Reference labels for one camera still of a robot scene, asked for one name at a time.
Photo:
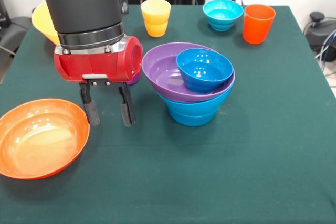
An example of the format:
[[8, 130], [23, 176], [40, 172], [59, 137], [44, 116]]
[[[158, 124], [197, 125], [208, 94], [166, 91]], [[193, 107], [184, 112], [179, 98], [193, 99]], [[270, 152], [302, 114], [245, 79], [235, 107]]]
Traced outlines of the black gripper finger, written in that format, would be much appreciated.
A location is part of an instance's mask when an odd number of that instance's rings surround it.
[[80, 83], [80, 97], [87, 120], [91, 126], [97, 126], [100, 123], [99, 113], [95, 101], [90, 95], [90, 83]]
[[125, 82], [121, 83], [118, 86], [118, 89], [123, 99], [121, 104], [121, 115], [123, 122], [125, 126], [130, 127], [136, 122], [131, 92]]

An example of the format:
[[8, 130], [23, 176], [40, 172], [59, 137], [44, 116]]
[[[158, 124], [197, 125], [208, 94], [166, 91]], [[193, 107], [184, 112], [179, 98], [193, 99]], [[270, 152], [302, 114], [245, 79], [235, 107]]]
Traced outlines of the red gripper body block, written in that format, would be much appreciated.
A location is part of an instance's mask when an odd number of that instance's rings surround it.
[[105, 47], [64, 53], [58, 45], [54, 64], [60, 76], [76, 83], [106, 79], [112, 83], [130, 82], [141, 69], [143, 48], [134, 36], [124, 36], [117, 43]]

